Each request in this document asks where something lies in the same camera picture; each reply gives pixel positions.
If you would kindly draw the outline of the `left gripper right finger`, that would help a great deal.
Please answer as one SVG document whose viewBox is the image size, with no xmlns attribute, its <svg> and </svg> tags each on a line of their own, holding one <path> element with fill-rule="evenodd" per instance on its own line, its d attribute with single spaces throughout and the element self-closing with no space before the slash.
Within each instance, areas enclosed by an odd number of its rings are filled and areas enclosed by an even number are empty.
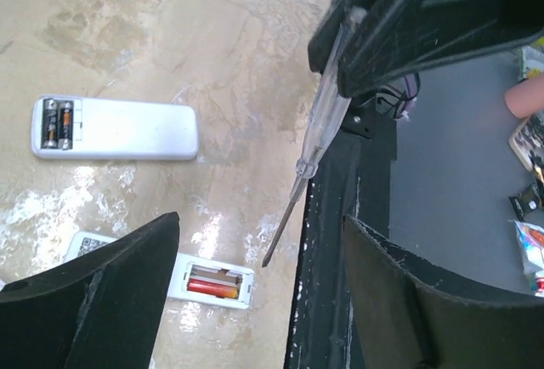
<svg viewBox="0 0 544 369">
<path fill-rule="evenodd" d="M 543 300 L 468 279 L 343 221 L 368 368 L 541 368 Z"/>
</svg>

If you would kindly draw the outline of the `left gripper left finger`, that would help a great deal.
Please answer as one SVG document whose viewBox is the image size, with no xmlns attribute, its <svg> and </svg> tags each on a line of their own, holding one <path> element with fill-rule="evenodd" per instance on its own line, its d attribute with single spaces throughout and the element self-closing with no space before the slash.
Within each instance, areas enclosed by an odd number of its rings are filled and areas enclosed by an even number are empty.
<svg viewBox="0 0 544 369">
<path fill-rule="evenodd" d="M 1 291 L 3 368 L 146 368 L 179 248 L 165 213 Z"/>
</svg>

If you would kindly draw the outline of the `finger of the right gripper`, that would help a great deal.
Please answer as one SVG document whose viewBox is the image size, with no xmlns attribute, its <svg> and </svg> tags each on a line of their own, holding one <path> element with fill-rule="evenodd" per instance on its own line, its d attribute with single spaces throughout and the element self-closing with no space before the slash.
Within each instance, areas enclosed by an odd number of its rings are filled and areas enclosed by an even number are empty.
<svg viewBox="0 0 544 369">
<path fill-rule="evenodd" d="M 340 55 L 340 93 L 354 98 L 412 72 L 532 43 L 543 34 L 543 0 L 331 0 L 308 46 L 323 72 L 340 25 L 365 18 Z"/>
</svg>

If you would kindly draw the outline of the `slim white remote control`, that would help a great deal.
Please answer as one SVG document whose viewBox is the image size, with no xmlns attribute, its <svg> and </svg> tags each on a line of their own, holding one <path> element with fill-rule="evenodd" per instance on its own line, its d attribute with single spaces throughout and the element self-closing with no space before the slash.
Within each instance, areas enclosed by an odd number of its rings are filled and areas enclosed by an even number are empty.
<svg viewBox="0 0 544 369">
<path fill-rule="evenodd" d="M 179 253 L 167 296 L 230 309 L 247 309 L 254 271 L 234 264 Z"/>
</svg>

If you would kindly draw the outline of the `red battery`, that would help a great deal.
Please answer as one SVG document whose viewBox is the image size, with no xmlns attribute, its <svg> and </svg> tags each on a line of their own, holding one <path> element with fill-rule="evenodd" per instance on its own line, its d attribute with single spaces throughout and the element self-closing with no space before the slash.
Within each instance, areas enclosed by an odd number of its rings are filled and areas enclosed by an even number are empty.
<svg viewBox="0 0 544 369">
<path fill-rule="evenodd" d="M 238 299 L 239 295 L 239 290 L 236 286 L 200 279 L 189 279 L 187 290 L 190 292 L 204 293 L 218 298 Z"/>
</svg>

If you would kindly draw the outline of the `wide white remote control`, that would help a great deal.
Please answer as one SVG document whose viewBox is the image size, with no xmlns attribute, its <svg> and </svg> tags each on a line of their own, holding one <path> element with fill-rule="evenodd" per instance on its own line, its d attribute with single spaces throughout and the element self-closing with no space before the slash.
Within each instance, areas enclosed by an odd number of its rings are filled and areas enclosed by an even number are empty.
<svg viewBox="0 0 544 369">
<path fill-rule="evenodd" d="M 73 103 L 70 150 L 42 148 L 43 101 Z M 42 159 L 185 161 L 196 158 L 199 133 L 195 111 L 186 105 L 45 94 L 34 104 L 31 149 Z"/>
</svg>

